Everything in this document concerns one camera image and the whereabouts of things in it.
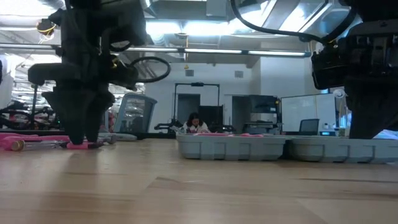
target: whiteboard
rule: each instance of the whiteboard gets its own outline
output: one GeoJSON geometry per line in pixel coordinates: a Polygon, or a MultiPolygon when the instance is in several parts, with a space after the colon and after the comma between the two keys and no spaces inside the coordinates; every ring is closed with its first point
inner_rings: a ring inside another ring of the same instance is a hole
{"type": "Polygon", "coordinates": [[[331,131],[325,129],[324,124],[330,128],[336,124],[336,105],[333,94],[294,96],[281,98],[282,130],[286,132],[298,132],[301,120],[316,119],[319,121],[319,131],[331,131]]]}

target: ceiling light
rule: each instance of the ceiling light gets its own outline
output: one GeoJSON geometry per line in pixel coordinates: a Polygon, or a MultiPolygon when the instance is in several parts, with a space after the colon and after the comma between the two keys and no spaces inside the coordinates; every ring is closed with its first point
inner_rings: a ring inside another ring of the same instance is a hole
{"type": "Polygon", "coordinates": [[[278,52],[268,50],[250,50],[249,55],[263,55],[263,56],[292,56],[292,57],[304,57],[305,52],[278,52]]]}
{"type": "Polygon", "coordinates": [[[316,14],[311,20],[309,20],[300,30],[299,30],[299,32],[304,32],[304,31],[306,31],[308,28],[310,28],[311,26],[312,26],[312,24],[314,23],[314,22],[316,22],[318,19],[319,19],[319,17],[321,17],[329,8],[331,8],[332,7],[332,3],[328,3],[325,7],[323,7],[322,9],[321,9],[321,11],[318,13],[318,14],[316,14]]]}
{"type": "Polygon", "coordinates": [[[297,32],[305,24],[305,13],[302,7],[296,7],[286,18],[279,30],[297,32]]]}
{"type": "Polygon", "coordinates": [[[127,51],[135,52],[178,52],[176,48],[163,48],[163,47],[130,47],[127,51]]]}
{"type": "Polygon", "coordinates": [[[292,32],[304,32],[307,30],[314,22],[316,22],[322,14],[324,14],[333,4],[302,4],[300,3],[293,12],[286,18],[285,22],[281,25],[279,30],[292,31],[292,32]]]}
{"type": "MultiPolygon", "coordinates": [[[[265,1],[261,3],[260,10],[244,13],[242,14],[242,18],[256,26],[261,27],[269,17],[269,14],[273,10],[276,1],[277,0],[265,1]]],[[[239,19],[233,19],[232,21],[229,22],[229,32],[231,34],[239,30],[248,30],[248,29],[250,28],[244,25],[239,19]]]]}
{"type": "Polygon", "coordinates": [[[183,30],[188,35],[227,35],[226,22],[188,22],[183,30]]]}
{"type": "Polygon", "coordinates": [[[181,33],[178,22],[147,22],[146,30],[149,35],[181,33]]]}
{"type": "Polygon", "coordinates": [[[40,1],[1,0],[0,14],[15,16],[49,16],[56,9],[40,1]]]}
{"type": "Polygon", "coordinates": [[[241,54],[242,50],[185,49],[186,53],[241,54]]]}

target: office chair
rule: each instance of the office chair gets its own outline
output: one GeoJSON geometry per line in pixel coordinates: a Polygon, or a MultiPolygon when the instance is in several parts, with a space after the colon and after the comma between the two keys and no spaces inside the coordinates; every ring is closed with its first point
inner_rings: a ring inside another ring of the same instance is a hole
{"type": "Polygon", "coordinates": [[[298,135],[315,136],[318,135],[319,119],[304,119],[300,122],[298,135]]]}

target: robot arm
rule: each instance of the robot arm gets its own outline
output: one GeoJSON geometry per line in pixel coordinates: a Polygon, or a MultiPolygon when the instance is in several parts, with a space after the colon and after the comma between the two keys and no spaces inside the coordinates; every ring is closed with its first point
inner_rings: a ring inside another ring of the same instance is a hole
{"type": "Polygon", "coordinates": [[[398,127],[398,13],[391,2],[345,0],[363,23],[312,57],[318,89],[344,86],[352,111],[350,138],[371,139],[398,127]]]}
{"type": "Polygon", "coordinates": [[[137,69],[123,64],[111,51],[145,44],[144,13],[138,0],[66,0],[65,4],[67,10],[59,9],[48,18],[61,27],[62,44],[56,53],[62,63],[33,65],[28,79],[36,85],[55,80],[53,92],[42,95],[59,115],[72,143],[81,144],[85,136],[96,142],[102,115],[114,103],[109,84],[134,90],[139,81],[137,69]],[[128,44],[113,46],[122,41],[128,44]]]}

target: dark hair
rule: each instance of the dark hair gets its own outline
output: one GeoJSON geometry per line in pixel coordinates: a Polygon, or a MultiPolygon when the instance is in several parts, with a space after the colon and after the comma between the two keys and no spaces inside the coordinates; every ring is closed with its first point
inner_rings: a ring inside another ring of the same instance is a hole
{"type": "Polygon", "coordinates": [[[199,119],[199,125],[203,125],[203,121],[199,118],[199,114],[196,112],[193,112],[192,114],[189,115],[188,121],[187,121],[187,126],[190,127],[192,126],[192,120],[193,119],[199,119]]]}

